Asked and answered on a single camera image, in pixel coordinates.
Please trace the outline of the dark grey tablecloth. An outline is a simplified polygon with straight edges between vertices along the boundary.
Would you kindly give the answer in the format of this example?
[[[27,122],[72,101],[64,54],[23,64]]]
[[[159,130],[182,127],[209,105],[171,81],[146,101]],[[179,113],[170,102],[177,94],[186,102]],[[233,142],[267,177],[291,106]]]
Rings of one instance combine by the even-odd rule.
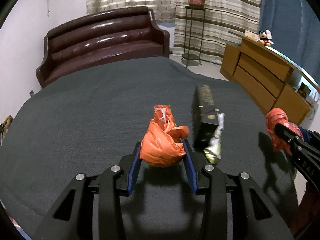
[[[143,139],[156,105],[192,127],[193,94],[208,85],[225,114],[218,167],[249,173],[287,225],[298,200],[287,158],[273,152],[265,116],[237,83],[197,75],[165,57],[104,64],[61,77],[30,98],[1,146],[1,201],[32,236],[79,173],[119,163]]]

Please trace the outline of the red plastic bag bundle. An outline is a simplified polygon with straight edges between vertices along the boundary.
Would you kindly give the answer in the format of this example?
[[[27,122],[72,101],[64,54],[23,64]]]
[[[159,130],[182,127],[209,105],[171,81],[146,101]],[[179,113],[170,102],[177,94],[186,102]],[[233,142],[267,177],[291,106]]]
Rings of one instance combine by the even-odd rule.
[[[266,129],[271,136],[271,142],[274,152],[283,150],[287,155],[292,155],[290,145],[286,140],[283,140],[281,136],[284,131],[290,130],[295,136],[303,139],[303,133],[298,125],[289,121],[287,114],[281,108],[274,108],[270,110],[266,118]]]

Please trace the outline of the green white tied wrapper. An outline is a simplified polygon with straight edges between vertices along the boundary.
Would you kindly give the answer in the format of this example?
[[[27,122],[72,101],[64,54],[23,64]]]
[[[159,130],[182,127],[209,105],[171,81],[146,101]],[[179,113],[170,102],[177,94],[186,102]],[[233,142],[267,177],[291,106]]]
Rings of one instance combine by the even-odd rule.
[[[219,125],[211,138],[208,147],[204,149],[204,155],[211,164],[217,164],[221,160],[221,135],[224,128],[225,114],[217,115]]]

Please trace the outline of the small cardboard box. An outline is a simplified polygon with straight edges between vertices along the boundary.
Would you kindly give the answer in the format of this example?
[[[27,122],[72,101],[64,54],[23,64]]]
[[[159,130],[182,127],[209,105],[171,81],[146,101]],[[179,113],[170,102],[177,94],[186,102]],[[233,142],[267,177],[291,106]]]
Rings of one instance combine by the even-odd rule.
[[[257,40],[260,39],[260,37],[259,37],[258,34],[253,33],[253,32],[251,32],[251,31],[248,31],[248,30],[245,31],[244,37],[247,37],[247,38],[249,38],[250,40],[253,40],[253,41],[255,41],[255,42],[257,42]]]

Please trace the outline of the dark brown leather sofa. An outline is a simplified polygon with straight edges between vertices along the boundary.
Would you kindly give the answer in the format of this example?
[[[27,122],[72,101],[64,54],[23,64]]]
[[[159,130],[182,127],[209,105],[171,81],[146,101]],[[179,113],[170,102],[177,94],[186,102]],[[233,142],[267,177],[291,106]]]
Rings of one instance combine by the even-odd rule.
[[[48,31],[44,57],[36,69],[41,88],[71,73],[102,64],[169,57],[170,34],[146,6],[107,10]]]

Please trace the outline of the dark brown gold box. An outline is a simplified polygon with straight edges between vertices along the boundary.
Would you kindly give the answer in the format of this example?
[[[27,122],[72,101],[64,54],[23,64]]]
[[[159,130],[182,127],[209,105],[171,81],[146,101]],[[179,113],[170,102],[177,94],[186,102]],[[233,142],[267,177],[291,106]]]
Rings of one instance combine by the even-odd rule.
[[[215,105],[212,90],[208,85],[197,85],[193,97],[193,148],[202,152],[209,146],[218,128],[219,110]]]

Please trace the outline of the orange plastic bag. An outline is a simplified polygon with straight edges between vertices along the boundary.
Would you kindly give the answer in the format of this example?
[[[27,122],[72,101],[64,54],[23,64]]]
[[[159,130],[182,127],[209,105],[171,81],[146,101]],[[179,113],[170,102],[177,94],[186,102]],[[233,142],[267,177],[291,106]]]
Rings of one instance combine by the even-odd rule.
[[[183,139],[189,136],[188,126],[177,126],[169,105],[155,105],[153,119],[140,145],[140,159],[153,167],[171,167],[185,155]]]

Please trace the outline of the striped beige curtain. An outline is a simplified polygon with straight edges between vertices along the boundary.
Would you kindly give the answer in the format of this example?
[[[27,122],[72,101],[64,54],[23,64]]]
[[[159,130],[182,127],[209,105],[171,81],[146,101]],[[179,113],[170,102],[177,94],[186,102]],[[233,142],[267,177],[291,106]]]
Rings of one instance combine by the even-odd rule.
[[[173,54],[183,53],[185,6],[188,0],[86,0],[87,13],[111,9],[147,6],[157,22],[175,25]],[[201,59],[220,64],[226,44],[239,43],[231,32],[256,32],[260,21],[261,0],[206,0],[206,21]]]

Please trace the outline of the mickey mouse plush toy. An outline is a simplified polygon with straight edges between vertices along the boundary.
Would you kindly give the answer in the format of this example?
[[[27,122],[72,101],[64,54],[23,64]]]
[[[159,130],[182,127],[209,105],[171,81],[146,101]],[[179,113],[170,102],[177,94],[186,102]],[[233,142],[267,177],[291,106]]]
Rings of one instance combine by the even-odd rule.
[[[273,42],[271,32],[267,29],[259,31],[257,41],[266,47],[272,46]]]

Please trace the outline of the wooden sideboard cabinet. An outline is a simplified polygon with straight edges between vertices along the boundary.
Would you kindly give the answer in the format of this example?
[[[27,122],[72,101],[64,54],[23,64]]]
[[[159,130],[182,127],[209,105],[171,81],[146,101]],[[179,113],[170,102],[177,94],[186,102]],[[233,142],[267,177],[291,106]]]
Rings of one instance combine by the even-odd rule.
[[[291,122],[301,124],[319,96],[319,84],[288,57],[260,42],[241,38],[226,44],[220,73],[240,84],[263,114],[284,110]]]

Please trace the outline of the blue curtain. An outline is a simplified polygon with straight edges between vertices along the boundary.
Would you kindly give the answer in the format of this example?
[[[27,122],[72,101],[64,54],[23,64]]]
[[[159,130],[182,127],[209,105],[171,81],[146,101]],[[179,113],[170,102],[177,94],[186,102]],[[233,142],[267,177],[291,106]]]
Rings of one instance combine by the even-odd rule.
[[[270,30],[273,47],[319,82],[319,19],[306,0],[261,0],[259,29]]]

